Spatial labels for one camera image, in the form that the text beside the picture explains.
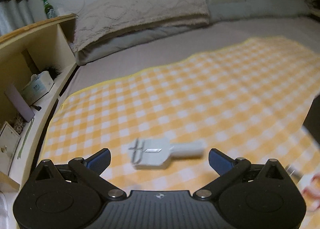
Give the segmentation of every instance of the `white drawer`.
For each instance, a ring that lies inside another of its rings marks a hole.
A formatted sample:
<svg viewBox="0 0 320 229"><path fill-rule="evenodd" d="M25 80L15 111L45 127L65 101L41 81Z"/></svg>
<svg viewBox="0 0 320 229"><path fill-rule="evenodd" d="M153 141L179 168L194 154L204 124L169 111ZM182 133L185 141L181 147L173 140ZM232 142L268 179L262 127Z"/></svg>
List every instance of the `white drawer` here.
<svg viewBox="0 0 320 229"><path fill-rule="evenodd" d="M9 123L5 122L0 132L0 171L4 174L9 174L20 138Z"/></svg>

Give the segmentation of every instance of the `drawer knob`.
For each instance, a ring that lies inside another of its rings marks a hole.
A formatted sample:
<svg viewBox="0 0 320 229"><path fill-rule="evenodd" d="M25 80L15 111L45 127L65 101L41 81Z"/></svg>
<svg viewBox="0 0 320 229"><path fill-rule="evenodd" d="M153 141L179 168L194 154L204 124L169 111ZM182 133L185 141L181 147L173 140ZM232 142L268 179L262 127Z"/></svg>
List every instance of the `drawer knob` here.
<svg viewBox="0 0 320 229"><path fill-rule="evenodd" d="M2 152L2 153L7 152L7 146L3 146L3 147L1 147L1 152Z"/></svg>

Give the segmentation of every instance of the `gray pillowcase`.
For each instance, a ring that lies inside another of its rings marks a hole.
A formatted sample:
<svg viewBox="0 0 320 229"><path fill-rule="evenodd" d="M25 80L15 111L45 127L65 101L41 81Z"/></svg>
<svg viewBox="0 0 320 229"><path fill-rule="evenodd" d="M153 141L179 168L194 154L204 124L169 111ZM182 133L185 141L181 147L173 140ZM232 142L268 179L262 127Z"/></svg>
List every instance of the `gray pillowcase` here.
<svg viewBox="0 0 320 229"><path fill-rule="evenodd" d="M88 62L92 62L123 49L186 32L201 26L203 25L155 27L101 40L94 44L90 44L79 52L76 52L76 62L78 65L85 65Z"/></svg>
<svg viewBox="0 0 320 229"><path fill-rule="evenodd" d="M310 14L304 0L246 0L215 4L207 0L210 23L252 17L295 17Z"/></svg>

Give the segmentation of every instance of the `white cable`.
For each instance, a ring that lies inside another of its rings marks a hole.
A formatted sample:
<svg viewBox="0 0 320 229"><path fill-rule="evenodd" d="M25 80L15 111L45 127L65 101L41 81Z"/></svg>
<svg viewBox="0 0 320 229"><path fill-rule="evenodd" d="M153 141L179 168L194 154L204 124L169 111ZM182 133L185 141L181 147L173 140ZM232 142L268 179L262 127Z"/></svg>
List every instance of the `white cable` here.
<svg viewBox="0 0 320 229"><path fill-rule="evenodd" d="M83 5L82 5L81 9L80 9L79 11L77 11L75 14L78 15L78 13L80 13L80 12L83 10L84 7L85 7L85 0L83 0ZM77 10L77 9L69 9L69 8L66 8L66 9L69 10L69 11L75 11L75 10Z"/></svg>

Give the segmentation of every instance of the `yellow gingham cloth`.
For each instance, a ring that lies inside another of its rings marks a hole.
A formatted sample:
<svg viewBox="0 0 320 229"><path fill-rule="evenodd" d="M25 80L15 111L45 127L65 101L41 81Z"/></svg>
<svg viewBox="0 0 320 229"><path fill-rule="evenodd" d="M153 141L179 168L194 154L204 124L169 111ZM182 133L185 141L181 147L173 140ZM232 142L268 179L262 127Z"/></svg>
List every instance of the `yellow gingham cloth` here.
<svg viewBox="0 0 320 229"><path fill-rule="evenodd" d="M302 124L319 91L319 55L283 37L252 38L74 93L50 122L41 158L62 164L109 148L101 176L127 193L193 193L218 177L211 148L311 173L320 170L320 151ZM166 170L135 170L127 148L137 137L202 140L206 154ZM307 216L301 228L316 228L318 219Z"/></svg>

